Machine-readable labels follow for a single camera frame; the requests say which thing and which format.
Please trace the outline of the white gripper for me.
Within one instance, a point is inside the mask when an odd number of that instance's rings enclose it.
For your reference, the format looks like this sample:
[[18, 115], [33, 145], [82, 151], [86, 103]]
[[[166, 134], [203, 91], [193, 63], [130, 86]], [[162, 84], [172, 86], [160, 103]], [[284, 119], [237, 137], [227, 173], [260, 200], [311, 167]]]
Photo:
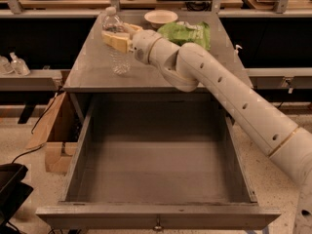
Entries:
[[162, 38], [162, 35], [153, 30], [142, 30], [141, 26], [123, 23], [125, 31], [127, 32], [110, 32], [102, 31], [101, 37], [103, 42], [121, 53], [128, 53], [131, 50], [133, 43], [133, 50], [135, 59], [149, 64], [149, 55], [154, 44]]

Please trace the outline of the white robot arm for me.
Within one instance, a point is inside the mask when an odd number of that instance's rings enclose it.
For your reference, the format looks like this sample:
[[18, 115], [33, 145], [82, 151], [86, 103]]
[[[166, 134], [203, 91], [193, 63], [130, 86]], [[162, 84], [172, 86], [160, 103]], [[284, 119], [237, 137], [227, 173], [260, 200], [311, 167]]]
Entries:
[[299, 186], [293, 234], [312, 234], [312, 134], [256, 93], [196, 43], [181, 46], [153, 30], [124, 23], [101, 32], [103, 42], [156, 67], [171, 85], [203, 85], [260, 150]]

